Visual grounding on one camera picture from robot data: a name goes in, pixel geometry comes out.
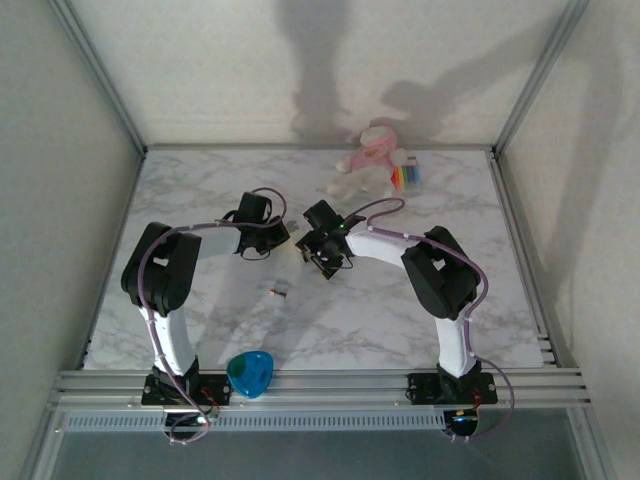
marble tabletop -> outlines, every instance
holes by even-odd
[[[326,185],[340,173],[338,150],[151,150],[124,228],[97,319],[85,369],[141,369],[153,363],[147,329],[120,290],[120,275],[149,222],[171,226],[220,218],[242,192],[281,191],[292,240],[260,262],[238,255],[199,262],[185,304],[189,338],[202,368],[224,367],[234,355],[269,351],[279,369],[433,367],[433,319],[418,303],[406,273],[371,259],[325,280],[294,247],[309,228],[302,213],[325,198],[341,214],[371,200],[331,200]],[[539,367],[535,324],[518,274],[499,201],[482,151],[414,151],[419,192],[406,208],[380,219],[422,233],[447,227],[490,280],[474,314],[476,351],[505,367]],[[274,211],[280,204],[274,199]],[[286,298],[269,294],[286,290]]]

black mounting plate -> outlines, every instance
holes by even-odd
[[[202,388],[207,388],[211,397],[216,403],[223,407],[229,405],[231,398],[231,384],[229,378],[225,374],[206,374],[200,373],[198,378],[198,387],[193,394],[193,399],[202,406],[211,406],[211,400],[201,392]],[[185,405],[185,400],[171,392],[173,395],[167,395],[166,390],[159,388],[156,378],[153,374],[147,375],[144,382],[144,390],[142,393],[141,404],[145,406],[163,406],[169,407],[174,405]]]
[[[498,403],[496,386],[493,375],[490,373],[478,373],[473,383],[454,399],[444,397],[437,373],[410,373],[407,379],[409,388],[406,396],[411,401],[411,405],[475,405],[474,391],[480,396],[482,403],[490,405]]]

screw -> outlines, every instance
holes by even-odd
[[[269,293],[271,294],[271,296],[275,296],[278,295],[282,298],[287,298],[287,293],[286,292],[280,292],[279,290],[276,290],[275,288],[272,288],[271,290],[269,290]]]

wire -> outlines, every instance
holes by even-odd
[[[267,254],[263,255],[262,257],[259,258],[247,258],[244,256],[244,252],[242,252],[240,254],[240,258],[242,258],[243,260],[246,260],[247,262],[259,262],[261,260],[266,260],[267,258],[269,258],[271,256],[271,248],[269,250],[267,250]]]
[[[353,262],[351,262],[351,259],[347,256],[344,257],[345,260],[347,262],[349,262],[349,266],[348,267],[338,267],[339,270],[351,270],[353,268]]]
[[[480,393],[478,392],[478,389],[474,388],[473,392],[471,392],[473,394],[473,399],[475,400],[476,404],[473,406],[473,410],[478,410],[478,407],[480,405],[482,405],[482,397],[480,396]]]
[[[402,198],[399,198],[399,197],[388,197],[388,198],[382,198],[380,200],[376,200],[374,202],[368,203],[368,204],[360,207],[355,212],[351,213],[349,216],[355,215],[356,213],[360,213],[363,210],[366,210],[367,208],[373,207],[374,205],[378,205],[378,204],[383,203],[383,202],[400,202],[400,205],[397,206],[397,207],[390,208],[388,210],[383,210],[382,212],[378,212],[378,213],[375,213],[375,214],[371,215],[367,219],[367,227],[369,228],[370,231],[372,231],[374,233],[378,233],[380,235],[386,235],[388,237],[405,238],[407,240],[420,241],[420,242],[424,242],[424,243],[426,243],[428,245],[431,245],[432,247],[435,247],[435,248],[437,248],[437,249],[439,249],[439,250],[441,250],[441,251],[443,251],[445,253],[448,253],[452,257],[454,257],[454,258],[466,263],[467,265],[469,265],[471,268],[473,268],[478,273],[478,275],[480,276],[480,279],[482,280],[482,292],[480,293],[480,295],[478,295],[478,298],[476,298],[476,300],[466,309],[466,312],[464,314],[464,343],[465,343],[465,348],[467,349],[467,352],[469,353],[469,355],[474,357],[476,360],[478,360],[478,361],[480,361],[482,363],[486,363],[487,365],[491,366],[492,368],[494,368],[496,370],[496,372],[498,372],[500,374],[500,376],[504,379],[504,382],[505,382],[505,384],[507,386],[507,390],[509,391],[510,402],[509,402],[509,410],[507,411],[506,415],[503,417],[502,421],[498,425],[496,425],[495,427],[491,428],[490,430],[487,430],[486,432],[479,433],[478,435],[474,435],[473,437],[470,437],[470,438],[477,439],[477,438],[484,437],[489,433],[494,433],[499,428],[502,428],[509,421],[509,419],[511,418],[511,415],[513,414],[513,410],[515,409],[516,396],[515,396],[515,392],[513,391],[513,386],[511,385],[511,382],[509,381],[509,378],[507,377],[507,374],[504,372],[504,370],[502,370],[500,367],[498,367],[491,360],[488,360],[486,358],[479,357],[478,355],[476,355],[475,352],[473,351],[473,347],[471,345],[471,320],[470,320],[471,313],[487,297],[487,294],[489,293],[489,279],[487,278],[487,275],[485,274],[484,270],[482,270],[482,268],[480,268],[480,266],[477,263],[475,263],[473,260],[471,260],[466,255],[463,255],[463,254],[453,250],[452,248],[449,248],[446,245],[441,244],[440,242],[436,242],[435,240],[431,240],[431,239],[429,239],[427,237],[424,237],[424,236],[400,233],[400,232],[396,232],[394,230],[387,230],[387,229],[384,229],[384,228],[374,227],[372,225],[372,221],[374,219],[376,219],[378,217],[382,217],[384,215],[390,215],[392,213],[395,213],[395,212],[398,212],[399,210],[401,210],[405,206],[405,201]]]
[[[207,397],[207,400],[211,402],[211,408],[207,412],[207,415],[211,415],[211,412],[213,412],[214,408],[217,409],[215,416],[217,417],[218,415],[220,415],[220,405],[218,405],[218,402],[216,402],[215,398],[213,398],[213,396],[211,395],[211,390],[209,390],[209,387],[202,387],[200,391],[205,397]]]
[[[178,391],[178,393],[182,396],[182,398],[185,399],[185,401],[191,405],[193,408],[196,409],[196,411],[202,415],[202,418],[204,419],[204,428],[202,428],[199,432],[197,432],[196,434],[194,434],[192,437],[187,438],[187,439],[176,439],[176,437],[174,436],[174,430],[176,428],[176,426],[181,423],[182,421],[184,421],[187,418],[190,418],[193,416],[193,412],[183,415],[182,417],[180,417],[178,419],[178,421],[176,423],[174,423],[173,427],[171,428],[171,430],[169,431],[169,440],[173,443],[173,442],[177,442],[180,443],[181,445],[187,445],[189,443],[193,443],[196,440],[201,439],[202,437],[204,437],[208,432],[209,429],[211,428],[211,420],[209,419],[209,417],[207,416],[207,414],[205,413],[205,411],[202,409],[202,407],[200,405],[198,405],[198,403],[191,398],[191,396],[185,391],[185,389],[182,387],[182,385],[180,385],[180,382],[178,382],[177,378],[176,378],[176,373],[173,371],[173,369],[171,368],[171,365],[169,365],[169,362],[166,359],[166,355],[164,353],[164,350],[162,349],[162,344],[160,343],[160,338],[158,336],[158,330],[156,328],[156,318],[155,318],[155,313],[153,311],[153,309],[151,308],[151,306],[149,305],[149,303],[147,302],[147,300],[144,297],[144,271],[145,271],[145,267],[147,266],[147,262],[149,261],[149,258],[151,258],[151,254],[154,252],[154,250],[156,248],[158,248],[159,245],[163,244],[164,242],[166,242],[166,240],[171,236],[174,235],[175,233],[180,233],[180,232],[194,232],[194,231],[199,231],[199,230],[208,230],[210,228],[230,228],[230,227],[255,227],[255,228],[270,228],[273,227],[274,225],[277,225],[278,223],[282,222],[282,220],[284,219],[284,216],[287,213],[287,201],[285,200],[284,196],[278,192],[277,190],[270,188],[270,187],[260,187],[260,188],[256,188],[255,190],[252,191],[252,193],[257,193],[257,192],[263,192],[263,191],[268,191],[271,193],[274,193],[275,195],[277,195],[280,200],[282,201],[282,215],[275,219],[274,221],[271,222],[267,222],[267,223],[249,223],[249,222],[242,222],[242,223],[233,223],[233,222],[210,222],[210,223],[200,223],[197,225],[191,225],[191,226],[182,226],[182,227],[175,227],[175,228],[171,228],[169,230],[167,230],[166,232],[164,232],[162,235],[160,235],[158,238],[156,238],[153,243],[149,246],[149,248],[147,249],[146,252],[144,252],[144,255],[142,255],[142,258],[140,259],[140,267],[138,268],[138,279],[137,279],[137,284],[138,284],[138,297],[140,298],[140,303],[142,305],[142,307],[146,310],[147,312],[147,327],[149,328],[149,335],[151,336],[151,342],[153,343],[153,346],[156,350],[156,358],[160,361],[160,364],[162,365],[162,368],[164,369],[164,371],[167,373],[167,376],[169,377],[169,380],[171,380],[171,383],[173,384],[174,388]]]

white plush toy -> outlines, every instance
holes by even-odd
[[[407,151],[398,147],[398,136],[391,128],[378,125],[360,135],[362,145],[353,154],[345,155],[336,165],[344,175],[327,187],[327,193],[348,200],[359,191],[376,197],[390,197],[395,188],[391,175],[407,161]]]

